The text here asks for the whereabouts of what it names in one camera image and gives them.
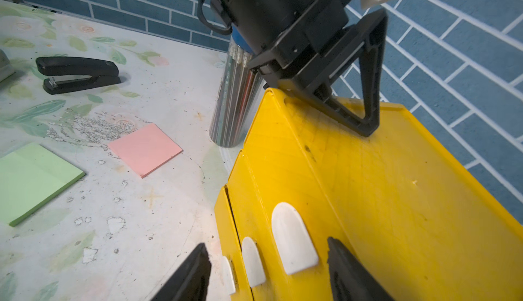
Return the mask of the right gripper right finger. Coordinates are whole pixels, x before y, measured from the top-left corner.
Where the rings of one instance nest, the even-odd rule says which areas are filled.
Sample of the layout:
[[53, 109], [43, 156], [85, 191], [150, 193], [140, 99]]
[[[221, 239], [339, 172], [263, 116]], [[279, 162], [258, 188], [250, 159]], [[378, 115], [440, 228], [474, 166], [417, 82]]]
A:
[[328, 246], [333, 300], [393, 300], [340, 240], [329, 237]]

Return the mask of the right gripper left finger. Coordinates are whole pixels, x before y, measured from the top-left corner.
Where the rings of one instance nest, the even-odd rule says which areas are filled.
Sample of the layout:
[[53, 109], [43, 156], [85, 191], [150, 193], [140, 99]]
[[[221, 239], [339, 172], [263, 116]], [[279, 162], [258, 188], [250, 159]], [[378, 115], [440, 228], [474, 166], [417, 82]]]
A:
[[205, 300], [212, 264], [204, 243], [198, 244], [152, 300]]

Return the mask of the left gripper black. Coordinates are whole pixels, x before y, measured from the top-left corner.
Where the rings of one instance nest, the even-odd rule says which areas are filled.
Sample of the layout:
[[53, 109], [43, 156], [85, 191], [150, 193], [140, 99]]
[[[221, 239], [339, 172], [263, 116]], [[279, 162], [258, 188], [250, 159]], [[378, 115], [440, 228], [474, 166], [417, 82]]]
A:
[[[388, 14], [367, 13], [345, 27], [351, 0], [198, 0], [197, 16], [220, 35], [237, 31], [253, 52], [250, 68], [271, 88], [298, 97], [362, 137], [380, 124], [379, 100]], [[348, 108], [332, 84], [356, 64], [360, 107]]]

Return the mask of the yellow drawer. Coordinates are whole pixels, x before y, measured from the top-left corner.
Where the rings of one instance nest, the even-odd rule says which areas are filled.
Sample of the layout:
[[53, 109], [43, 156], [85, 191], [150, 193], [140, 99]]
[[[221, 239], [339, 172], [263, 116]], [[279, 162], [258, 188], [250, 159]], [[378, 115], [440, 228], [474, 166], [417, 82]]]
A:
[[222, 252], [219, 263], [226, 294], [231, 300], [254, 300], [242, 261], [241, 243], [226, 185], [218, 194], [215, 220]]
[[332, 300], [328, 238], [347, 240], [334, 194], [353, 140], [317, 110], [264, 93], [225, 192], [237, 248], [228, 252], [254, 300]]

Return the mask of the yellow drawer cabinet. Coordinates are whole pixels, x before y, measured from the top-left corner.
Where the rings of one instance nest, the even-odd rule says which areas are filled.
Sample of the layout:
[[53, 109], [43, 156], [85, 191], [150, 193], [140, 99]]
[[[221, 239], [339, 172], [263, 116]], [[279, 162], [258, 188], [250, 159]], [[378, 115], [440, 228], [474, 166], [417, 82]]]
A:
[[521, 300], [520, 223], [405, 107], [381, 117], [368, 138], [339, 124], [336, 239], [393, 300]]

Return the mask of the pink sticky pad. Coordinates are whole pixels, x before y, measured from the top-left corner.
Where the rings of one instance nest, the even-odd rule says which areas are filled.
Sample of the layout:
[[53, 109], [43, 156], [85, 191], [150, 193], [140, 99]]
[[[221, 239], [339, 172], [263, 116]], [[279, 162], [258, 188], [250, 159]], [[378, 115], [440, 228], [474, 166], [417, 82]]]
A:
[[147, 177], [183, 151], [155, 124], [114, 140], [108, 146], [140, 178]]

